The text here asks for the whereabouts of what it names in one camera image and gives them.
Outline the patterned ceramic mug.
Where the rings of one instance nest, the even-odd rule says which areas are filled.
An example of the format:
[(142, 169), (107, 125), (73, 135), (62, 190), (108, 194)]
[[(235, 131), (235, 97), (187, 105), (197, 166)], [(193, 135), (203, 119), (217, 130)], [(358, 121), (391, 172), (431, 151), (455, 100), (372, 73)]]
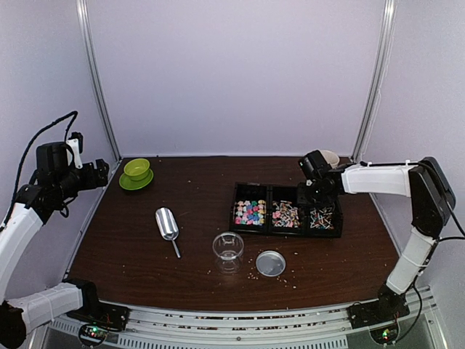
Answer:
[(333, 151), (328, 150), (320, 150), (321, 155), (325, 159), (325, 161), (333, 168), (337, 168), (340, 162), (339, 156), (334, 153)]

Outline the front aluminium rail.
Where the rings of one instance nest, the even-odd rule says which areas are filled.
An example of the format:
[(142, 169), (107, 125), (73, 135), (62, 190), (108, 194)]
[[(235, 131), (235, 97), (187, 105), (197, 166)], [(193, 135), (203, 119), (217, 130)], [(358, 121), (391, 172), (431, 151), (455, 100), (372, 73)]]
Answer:
[(448, 348), (429, 288), (407, 294), (410, 314), (356, 328), (349, 304), (263, 312), (200, 312), (132, 305), (122, 332), (111, 332), (101, 348)]

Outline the pile of swirl lollipops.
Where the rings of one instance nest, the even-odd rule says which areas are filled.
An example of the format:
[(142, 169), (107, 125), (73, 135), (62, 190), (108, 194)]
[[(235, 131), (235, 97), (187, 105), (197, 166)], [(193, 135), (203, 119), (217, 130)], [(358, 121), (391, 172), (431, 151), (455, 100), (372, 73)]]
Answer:
[(273, 201), (272, 226), (275, 228), (299, 228), (298, 208), (291, 201)]

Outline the pile of star candies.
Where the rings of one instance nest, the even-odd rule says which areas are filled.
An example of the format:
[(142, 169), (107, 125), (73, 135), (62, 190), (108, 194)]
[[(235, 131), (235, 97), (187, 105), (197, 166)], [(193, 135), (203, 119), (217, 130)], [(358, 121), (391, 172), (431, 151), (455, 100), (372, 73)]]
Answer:
[(236, 225), (263, 226), (266, 220), (266, 201), (240, 200), (235, 202), (233, 209), (233, 223)]

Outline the black three-compartment candy tray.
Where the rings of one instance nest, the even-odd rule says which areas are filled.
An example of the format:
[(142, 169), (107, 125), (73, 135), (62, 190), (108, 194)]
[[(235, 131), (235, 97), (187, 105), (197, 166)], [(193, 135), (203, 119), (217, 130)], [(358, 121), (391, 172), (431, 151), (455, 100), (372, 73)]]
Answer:
[(314, 206), (304, 185), (282, 186), (237, 182), (230, 209), (229, 228), (235, 233), (302, 238), (339, 238), (343, 214), (335, 200)]

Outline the pile of stick candies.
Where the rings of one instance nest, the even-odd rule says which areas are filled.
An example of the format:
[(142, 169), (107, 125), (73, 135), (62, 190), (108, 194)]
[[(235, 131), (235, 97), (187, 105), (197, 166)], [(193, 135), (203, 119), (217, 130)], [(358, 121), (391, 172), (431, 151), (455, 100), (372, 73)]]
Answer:
[(310, 210), (310, 228), (319, 230), (333, 230), (333, 206)]

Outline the green plate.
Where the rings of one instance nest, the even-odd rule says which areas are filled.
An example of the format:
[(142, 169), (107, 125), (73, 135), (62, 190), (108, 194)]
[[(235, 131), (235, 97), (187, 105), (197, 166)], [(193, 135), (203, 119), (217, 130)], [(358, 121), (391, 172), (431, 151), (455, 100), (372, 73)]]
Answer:
[(152, 169), (149, 169), (145, 176), (141, 180), (134, 180), (127, 174), (122, 174), (119, 177), (118, 184), (124, 190), (134, 191), (140, 190), (146, 186), (148, 186), (154, 178), (154, 174)]

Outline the metal scoop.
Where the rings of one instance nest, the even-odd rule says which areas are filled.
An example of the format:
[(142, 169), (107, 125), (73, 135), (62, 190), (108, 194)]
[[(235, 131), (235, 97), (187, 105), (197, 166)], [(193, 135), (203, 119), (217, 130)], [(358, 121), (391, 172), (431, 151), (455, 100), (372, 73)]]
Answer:
[(157, 209), (155, 211), (155, 221), (162, 238), (172, 243), (177, 258), (181, 259), (182, 255), (176, 243), (179, 236), (179, 227), (172, 211), (167, 207)]

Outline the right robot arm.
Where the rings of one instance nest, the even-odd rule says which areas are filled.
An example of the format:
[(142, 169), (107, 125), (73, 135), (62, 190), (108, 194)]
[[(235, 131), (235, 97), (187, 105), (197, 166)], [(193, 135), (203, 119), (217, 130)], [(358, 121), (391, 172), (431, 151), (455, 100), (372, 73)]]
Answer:
[(320, 151), (312, 151), (298, 164), (307, 179), (304, 197), (313, 206), (327, 206), (341, 195), (358, 193), (398, 195), (411, 200), (410, 238), (372, 307), (377, 320), (389, 320), (426, 268), (443, 228), (453, 216), (456, 197), (439, 163), (427, 156), (417, 162), (361, 161), (333, 168)]

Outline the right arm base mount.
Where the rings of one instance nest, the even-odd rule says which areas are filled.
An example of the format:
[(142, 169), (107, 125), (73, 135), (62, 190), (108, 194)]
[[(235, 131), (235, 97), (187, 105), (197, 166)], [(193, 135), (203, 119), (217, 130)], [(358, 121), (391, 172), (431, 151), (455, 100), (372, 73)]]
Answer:
[(349, 322), (353, 329), (374, 326), (394, 321), (398, 316), (410, 314), (405, 294), (397, 294), (390, 289), (380, 290), (378, 298), (370, 302), (354, 303), (347, 308)]

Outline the green bowl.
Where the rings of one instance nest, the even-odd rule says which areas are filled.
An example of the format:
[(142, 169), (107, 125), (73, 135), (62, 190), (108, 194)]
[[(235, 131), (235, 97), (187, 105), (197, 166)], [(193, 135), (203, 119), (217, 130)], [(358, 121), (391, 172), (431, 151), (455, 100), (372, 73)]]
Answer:
[(150, 162), (144, 158), (132, 159), (124, 167), (124, 174), (134, 180), (141, 180), (150, 169)]

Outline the aluminium frame post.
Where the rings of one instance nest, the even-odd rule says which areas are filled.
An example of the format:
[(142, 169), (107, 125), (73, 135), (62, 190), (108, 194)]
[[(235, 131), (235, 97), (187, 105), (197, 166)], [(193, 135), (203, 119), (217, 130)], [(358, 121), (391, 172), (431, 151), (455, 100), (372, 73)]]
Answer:
[(392, 37), (395, 29), (397, 1), (386, 0), (379, 33), (379, 43), (368, 96), (365, 103), (363, 117), (360, 124), (351, 159), (359, 161), (367, 151), (368, 142), (373, 131), (374, 123), (381, 102), (381, 86), (388, 71), (392, 50)]
[(97, 67), (97, 58), (95, 55), (94, 42), (92, 38), (92, 29), (89, 19), (88, 1), (77, 0), (76, 9), (78, 15), (78, 23), (81, 29), (81, 35), (84, 42), (84, 50), (89, 66), (89, 72), (92, 81), (92, 89), (97, 104), (97, 110), (102, 121), (105, 136), (109, 143), (111, 152), (113, 154), (113, 158), (115, 159), (115, 161), (119, 162), (121, 160), (121, 153), (118, 148), (116, 136), (110, 121), (110, 116), (105, 101), (99, 69)]

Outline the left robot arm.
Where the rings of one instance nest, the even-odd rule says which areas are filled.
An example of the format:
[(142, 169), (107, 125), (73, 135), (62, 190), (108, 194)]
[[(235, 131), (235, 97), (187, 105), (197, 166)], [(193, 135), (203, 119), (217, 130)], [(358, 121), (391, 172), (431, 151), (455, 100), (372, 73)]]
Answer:
[(34, 329), (77, 310), (89, 323), (104, 317), (97, 287), (91, 281), (67, 280), (42, 292), (7, 299), (6, 289), (20, 257), (54, 212), (69, 215), (69, 202), (83, 190), (108, 184), (109, 165), (102, 159), (81, 161), (76, 138), (40, 145), (36, 171), (14, 195), (1, 227), (1, 345), (19, 348)]

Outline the clear plastic jar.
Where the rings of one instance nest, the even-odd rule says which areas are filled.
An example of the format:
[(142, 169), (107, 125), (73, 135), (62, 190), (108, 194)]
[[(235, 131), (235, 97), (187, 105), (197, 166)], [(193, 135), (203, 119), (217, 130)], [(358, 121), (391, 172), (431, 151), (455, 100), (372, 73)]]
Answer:
[(224, 232), (216, 236), (212, 242), (215, 266), (225, 275), (236, 274), (242, 265), (244, 252), (243, 238), (234, 232)]

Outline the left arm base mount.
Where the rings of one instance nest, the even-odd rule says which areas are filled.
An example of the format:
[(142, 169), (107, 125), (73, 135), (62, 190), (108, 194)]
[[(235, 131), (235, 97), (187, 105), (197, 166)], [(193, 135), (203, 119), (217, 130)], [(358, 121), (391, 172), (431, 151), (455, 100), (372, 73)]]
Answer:
[(130, 313), (128, 307), (102, 302), (98, 297), (96, 285), (91, 281), (67, 278), (64, 282), (76, 286), (83, 300), (83, 306), (66, 313), (67, 317), (103, 326), (113, 332), (126, 329)]

